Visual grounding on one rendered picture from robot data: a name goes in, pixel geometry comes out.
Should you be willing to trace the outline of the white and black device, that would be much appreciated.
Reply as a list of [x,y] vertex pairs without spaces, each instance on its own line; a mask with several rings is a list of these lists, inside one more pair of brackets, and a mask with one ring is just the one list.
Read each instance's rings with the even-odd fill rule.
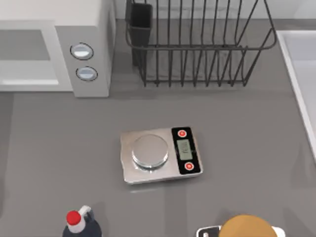
[[[199,228],[196,231],[195,237],[218,237],[218,234],[221,230],[221,225],[215,225],[215,226],[208,226],[208,227],[202,227]],[[286,237],[285,231],[280,227],[272,226],[274,232],[276,233],[277,237]]]

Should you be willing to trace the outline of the dark bottle with red cap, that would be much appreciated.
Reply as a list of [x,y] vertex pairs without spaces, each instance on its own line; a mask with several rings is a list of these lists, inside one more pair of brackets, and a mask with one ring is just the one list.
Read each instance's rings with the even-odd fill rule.
[[103,237],[101,227],[88,205],[71,210],[66,215],[66,226],[61,237]]

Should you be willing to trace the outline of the round grey microwave knob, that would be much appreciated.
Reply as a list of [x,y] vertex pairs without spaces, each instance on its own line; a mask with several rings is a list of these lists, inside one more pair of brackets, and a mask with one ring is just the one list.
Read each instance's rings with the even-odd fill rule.
[[93,67],[86,66],[76,69],[76,76],[82,81],[94,81],[98,73]]
[[89,60],[93,57],[93,48],[86,43],[78,43],[70,47],[71,55],[78,60]]

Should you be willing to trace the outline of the black cutlery holder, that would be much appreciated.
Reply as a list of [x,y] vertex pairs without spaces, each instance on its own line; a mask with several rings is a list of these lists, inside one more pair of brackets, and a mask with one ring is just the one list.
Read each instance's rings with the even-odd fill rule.
[[131,40],[132,64],[134,67],[140,66],[150,41],[153,6],[146,2],[126,0],[125,21]]

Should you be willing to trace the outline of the pale microwave oven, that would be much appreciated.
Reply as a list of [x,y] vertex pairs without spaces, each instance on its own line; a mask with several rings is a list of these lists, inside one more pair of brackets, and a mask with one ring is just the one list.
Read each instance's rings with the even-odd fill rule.
[[[0,92],[72,92],[108,97],[116,37],[113,0],[0,0]],[[93,57],[70,47],[86,43]],[[93,67],[82,81],[76,69]]]

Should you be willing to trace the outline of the white sink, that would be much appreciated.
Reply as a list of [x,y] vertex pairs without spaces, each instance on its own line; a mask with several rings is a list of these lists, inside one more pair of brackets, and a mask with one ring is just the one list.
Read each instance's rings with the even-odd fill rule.
[[316,30],[276,34],[316,162]]

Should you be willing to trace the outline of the round brown bread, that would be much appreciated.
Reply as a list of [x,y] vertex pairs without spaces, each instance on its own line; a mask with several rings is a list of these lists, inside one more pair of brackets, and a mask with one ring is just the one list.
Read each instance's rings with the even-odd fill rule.
[[266,220],[249,214],[228,219],[221,227],[218,237],[277,237]]

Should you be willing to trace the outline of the silver kitchen scale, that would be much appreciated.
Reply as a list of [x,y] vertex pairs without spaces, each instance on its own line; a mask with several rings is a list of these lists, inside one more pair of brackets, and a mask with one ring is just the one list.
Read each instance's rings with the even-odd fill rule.
[[125,132],[120,146],[123,178],[130,185],[203,173],[197,140],[189,126]]

